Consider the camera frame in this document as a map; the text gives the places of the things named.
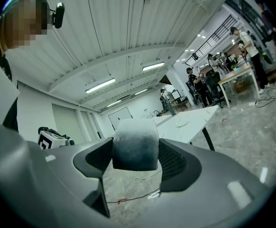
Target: white ceiling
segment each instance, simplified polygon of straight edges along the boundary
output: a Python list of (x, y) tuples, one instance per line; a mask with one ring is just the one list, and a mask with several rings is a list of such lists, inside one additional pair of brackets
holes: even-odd
[[(61, 29), (7, 52), (18, 79), (97, 111), (156, 87), (225, 0), (48, 0), (65, 5)], [(142, 67), (165, 62), (163, 67)], [(85, 90), (115, 78), (115, 83)]]

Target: concrete floor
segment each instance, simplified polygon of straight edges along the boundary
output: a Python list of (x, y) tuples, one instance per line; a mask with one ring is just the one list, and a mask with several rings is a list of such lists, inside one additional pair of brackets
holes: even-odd
[[(256, 90), (250, 85), (246, 91), (232, 96), (228, 88), (227, 96), (232, 101), (231, 107), (218, 109), (216, 115), (207, 124), (206, 128), (217, 152), (226, 154), (239, 162), (258, 178), (262, 169), (268, 168), (265, 184), (274, 186), (276, 184), (276, 99), (269, 105), (256, 108), (249, 106), (249, 102), (255, 102)], [(276, 90), (270, 89), (268, 93), (276, 96)], [(201, 107), (191, 106), (187, 110)], [(193, 145), (208, 149), (207, 142), (202, 133), (193, 140)], [(110, 164), (104, 174), (104, 189), (107, 201), (118, 201), (123, 198), (135, 198), (143, 196), (160, 186), (161, 172), (148, 180), (135, 184), (135, 177), (148, 177), (157, 171), (120, 171), (112, 168)], [(151, 208), (156, 199), (148, 199), (148, 196), (117, 203), (108, 204), (111, 219), (124, 225), (130, 225), (142, 212)]]

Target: door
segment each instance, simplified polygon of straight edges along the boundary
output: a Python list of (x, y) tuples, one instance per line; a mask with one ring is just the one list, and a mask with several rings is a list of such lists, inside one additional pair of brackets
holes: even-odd
[(114, 130), (116, 130), (119, 126), (119, 123), (122, 119), (128, 119), (133, 118), (132, 115), (129, 113), (129, 110), (127, 107), (114, 112), (111, 115), (108, 115), (111, 124), (113, 125)]

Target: jeans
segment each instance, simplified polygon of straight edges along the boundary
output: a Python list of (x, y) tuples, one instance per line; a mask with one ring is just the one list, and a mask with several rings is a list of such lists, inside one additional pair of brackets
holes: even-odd
[(208, 99), (208, 101), (209, 101), (209, 105), (212, 104), (212, 99), (211, 99), (210, 96), (206, 93), (206, 87), (207, 87), (207, 86), (203, 85), (203, 86), (201, 87), (201, 89), (197, 91), (197, 92), (200, 94), (201, 100), (203, 101), (203, 104), (204, 104), (205, 107), (208, 106), (206, 97), (207, 97), (207, 99)]
[(268, 79), (267, 79), (266, 73), (261, 64), (260, 54), (258, 53), (255, 56), (251, 57), (251, 61), (254, 65), (257, 79), (260, 82), (260, 87), (261, 87), (261, 89), (264, 89), (265, 85), (268, 84)]
[(168, 108), (168, 111), (171, 112), (172, 115), (175, 115), (174, 109), (170, 102), (166, 102), (166, 106)]

